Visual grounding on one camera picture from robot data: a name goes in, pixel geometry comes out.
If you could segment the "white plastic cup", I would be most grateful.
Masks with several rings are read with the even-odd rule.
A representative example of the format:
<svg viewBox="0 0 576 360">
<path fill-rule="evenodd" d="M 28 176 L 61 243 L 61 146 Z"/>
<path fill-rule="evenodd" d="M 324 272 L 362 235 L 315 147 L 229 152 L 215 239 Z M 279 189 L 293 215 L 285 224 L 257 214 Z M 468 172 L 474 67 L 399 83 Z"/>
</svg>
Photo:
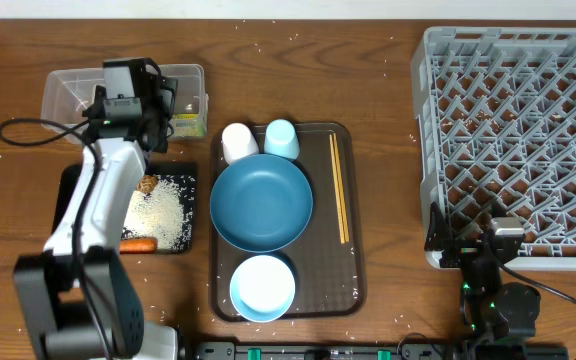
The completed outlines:
<svg viewBox="0 0 576 360">
<path fill-rule="evenodd" d="M 258 144 L 251 130 L 243 123 L 226 126 L 221 136 L 224 160 L 228 165 L 259 153 Z"/>
</svg>

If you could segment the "brown dried mushroom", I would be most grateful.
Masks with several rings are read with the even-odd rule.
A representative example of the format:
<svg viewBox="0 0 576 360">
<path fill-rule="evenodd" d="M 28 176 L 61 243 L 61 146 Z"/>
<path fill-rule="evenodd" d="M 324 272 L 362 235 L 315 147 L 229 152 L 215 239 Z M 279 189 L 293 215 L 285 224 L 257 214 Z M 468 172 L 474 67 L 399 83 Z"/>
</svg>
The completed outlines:
<svg viewBox="0 0 576 360">
<path fill-rule="evenodd" d="M 150 194 L 158 185 L 159 179 L 156 176 L 144 175 L 136 186 L 136 190 L 143 194 Z"/>
</svg>

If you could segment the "light blue plastic cup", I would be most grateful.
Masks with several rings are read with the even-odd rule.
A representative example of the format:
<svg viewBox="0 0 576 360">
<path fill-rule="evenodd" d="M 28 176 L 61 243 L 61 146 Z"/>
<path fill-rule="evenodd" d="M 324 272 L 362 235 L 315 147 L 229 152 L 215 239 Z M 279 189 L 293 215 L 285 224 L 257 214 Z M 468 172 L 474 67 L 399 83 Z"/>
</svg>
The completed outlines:
<svg viewBox="0 0 576 360">
<path fill-rule="evenodd" d="M 276 119 L 266 128 L 264 152 L 294 161 L 300 153 L 295 127 L 285 119 Z"/>
</svg>

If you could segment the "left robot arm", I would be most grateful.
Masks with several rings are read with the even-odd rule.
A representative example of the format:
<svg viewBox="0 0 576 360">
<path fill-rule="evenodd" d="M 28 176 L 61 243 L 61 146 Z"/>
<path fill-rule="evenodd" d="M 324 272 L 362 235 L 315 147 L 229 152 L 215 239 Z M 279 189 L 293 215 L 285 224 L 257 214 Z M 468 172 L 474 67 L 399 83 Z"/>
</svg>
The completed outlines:
<svg viewBox="0 0 576 360">
<path fill-rule="evenodd" d="M 43 251 L 18 258 L 17 296 L 39 359 L 180 359 L 179 333 L 145 321 L 120 259 L 146 159 L 167 150 L 177 82 L 150 58 L 107 60 L 103 76 L 84 122 L 60 127 L 82 144 L 82 168 Z"/>
</svg>

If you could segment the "dark blue plate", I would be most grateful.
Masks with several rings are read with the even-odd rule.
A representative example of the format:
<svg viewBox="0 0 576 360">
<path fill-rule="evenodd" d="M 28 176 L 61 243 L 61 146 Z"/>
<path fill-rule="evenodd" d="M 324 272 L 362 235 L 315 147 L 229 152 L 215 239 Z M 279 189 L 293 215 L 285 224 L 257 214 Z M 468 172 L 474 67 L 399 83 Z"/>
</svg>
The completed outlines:
<svg viewBox="0 0 576 360">
<path fill-rule="evenodd" d="M 210 216 L 230 245 L 252 253 L 282 249 L 307 228 L 314 209 L 311 185 L 292 162 L 258 154 L 228 166 L 216 179 Z"/>
</svg>

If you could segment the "pile of rice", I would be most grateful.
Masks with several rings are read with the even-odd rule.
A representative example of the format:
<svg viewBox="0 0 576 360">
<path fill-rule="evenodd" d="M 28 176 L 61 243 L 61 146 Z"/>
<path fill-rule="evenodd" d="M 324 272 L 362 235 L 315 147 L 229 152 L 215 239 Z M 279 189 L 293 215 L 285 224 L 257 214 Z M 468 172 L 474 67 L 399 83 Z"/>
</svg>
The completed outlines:
<svg viewBox="0 0 576 360">
<path fill-rule="evenodd" d="M 152 175 L 159 179 L 150 194 L 132 193 L 121 241 L 152 237 L 156 253 L 181 254 L 192 242 L 196 182 L 191 175 Z"/>
</svg>

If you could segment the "light blue bowl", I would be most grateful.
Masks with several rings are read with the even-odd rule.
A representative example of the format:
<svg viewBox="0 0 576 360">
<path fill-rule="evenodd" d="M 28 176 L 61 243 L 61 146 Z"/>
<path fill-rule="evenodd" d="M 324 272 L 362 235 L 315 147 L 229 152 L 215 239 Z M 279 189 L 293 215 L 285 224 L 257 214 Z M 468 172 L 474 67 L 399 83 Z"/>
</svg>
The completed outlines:
<svg viewBox="0 0 576 360">
<path fill-rule="evenodd" d="M 281 318 L 291 307 L 296 280 L 291 268 L 279 257 L 253 256 L 234 271 L 230 300 L 246 320 L 268 323 Z"/>
</svg>

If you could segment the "yellow green snack wrapper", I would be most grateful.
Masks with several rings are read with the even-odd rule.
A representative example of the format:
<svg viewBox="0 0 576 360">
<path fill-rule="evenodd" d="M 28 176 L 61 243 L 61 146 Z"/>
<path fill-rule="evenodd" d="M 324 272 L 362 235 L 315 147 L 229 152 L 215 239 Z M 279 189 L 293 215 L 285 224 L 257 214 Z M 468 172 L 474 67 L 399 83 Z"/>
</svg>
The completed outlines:
<svg viewBox="0 0 576 360">
<path fill-rule="evenodd" d="M 175 114 L 170 124 L 177 138 L 202 138 L 206 134 L 205 119 L 199 114 Z"/>
</svg>

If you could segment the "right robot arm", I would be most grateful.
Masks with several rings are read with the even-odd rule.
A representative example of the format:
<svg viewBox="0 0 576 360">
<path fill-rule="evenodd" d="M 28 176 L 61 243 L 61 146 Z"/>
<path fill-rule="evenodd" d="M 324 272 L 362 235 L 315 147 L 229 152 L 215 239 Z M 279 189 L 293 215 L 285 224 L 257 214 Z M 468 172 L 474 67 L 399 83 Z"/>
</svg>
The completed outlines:
<svg viewBox="0 0 576 360">
<path fill-rule="evenodd" d="M 457 239 L 440 207 L 430 206 L 424 244 L 440 253 L 442 268 L 458 268 L 463 282 L 460 313 L 472 334 L 443 350 L 443 359 L 526 359 L 525 340 L 536 334 L 541 296 L 530 285 L 502 281 L 503 266 L 515 259 L 525 234 L 520 221 L 494 207 L 485 231 L 475 239 Z"/>
</svg>

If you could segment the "orange carrot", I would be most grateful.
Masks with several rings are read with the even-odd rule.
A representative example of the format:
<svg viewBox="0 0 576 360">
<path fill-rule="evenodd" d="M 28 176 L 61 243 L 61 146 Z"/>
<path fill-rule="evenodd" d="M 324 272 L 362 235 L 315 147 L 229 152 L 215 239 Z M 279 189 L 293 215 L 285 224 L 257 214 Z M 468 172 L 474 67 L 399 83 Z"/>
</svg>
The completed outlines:
<svg viewBox="0 0 576 360">
<path fill-rule="evenodd" d="M 121 254 L 148 254 L 156 252 L 157 248 L 158 241 L 152 237 L 126 239 L 120 242 Z"/>
</svg>

